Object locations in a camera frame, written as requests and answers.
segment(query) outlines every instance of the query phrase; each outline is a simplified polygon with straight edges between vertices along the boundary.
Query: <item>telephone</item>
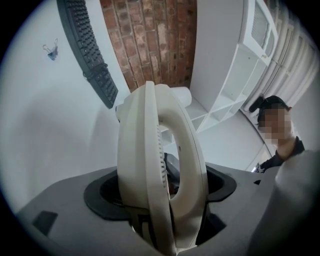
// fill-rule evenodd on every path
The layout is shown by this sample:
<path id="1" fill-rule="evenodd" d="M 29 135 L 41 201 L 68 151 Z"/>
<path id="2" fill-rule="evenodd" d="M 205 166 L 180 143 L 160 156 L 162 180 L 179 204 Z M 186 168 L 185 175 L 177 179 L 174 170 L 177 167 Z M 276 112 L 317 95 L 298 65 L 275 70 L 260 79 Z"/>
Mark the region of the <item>telephone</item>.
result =
<path id="1" fill-rule="evenodd" d="M 120 106 L 117 175 L 132 227 L 165 255 L 195 246 L 208 180 L 195 128 L 165 84 L 147 81 Z M 170 199 L 159 125 L 168 127 L 179 156 L 180 187 Z"/>

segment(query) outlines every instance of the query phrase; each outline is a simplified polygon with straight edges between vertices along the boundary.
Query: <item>person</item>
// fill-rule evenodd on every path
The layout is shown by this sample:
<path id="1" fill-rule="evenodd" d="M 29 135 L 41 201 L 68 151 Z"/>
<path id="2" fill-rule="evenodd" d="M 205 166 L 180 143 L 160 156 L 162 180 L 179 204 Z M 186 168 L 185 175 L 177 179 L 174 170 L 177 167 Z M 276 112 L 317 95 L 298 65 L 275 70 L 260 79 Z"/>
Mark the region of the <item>person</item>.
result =
<path id="1" fill-rule="evenodd" d="M 264 173 L 271 167 L 278 167 L 289 158 L 302 153 L 305 147 L 302 141 L 292 132 L 291 107 L 279 97 L 273 95 L 264 98 L 262 95 L 252 104 L 249 111 L 259 108 L 257 118 L 258 130 L 266 141 L 276 145 L 275 155 L 255 170 Z"/>

